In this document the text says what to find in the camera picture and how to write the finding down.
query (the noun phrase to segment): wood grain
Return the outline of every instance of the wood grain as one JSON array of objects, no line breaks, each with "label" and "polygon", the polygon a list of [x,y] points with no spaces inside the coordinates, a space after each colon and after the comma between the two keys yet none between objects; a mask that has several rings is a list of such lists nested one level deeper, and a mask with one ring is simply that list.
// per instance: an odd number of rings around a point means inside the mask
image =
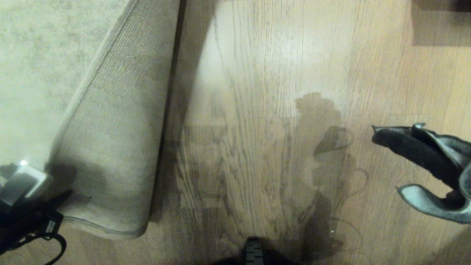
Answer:
[{"label": "wood grain", "polygon": [[[114,242],[64,227],[60,263],[209,264],[256,235],[309,264],[469,264],[467,226],[395,191],[448,189],[370,140],[372,124],[418,121],[471,139],[471,48],[417,41],[420,8],[188,1],[147,233]],[[0,261],[53,254],[35,242]]]}]

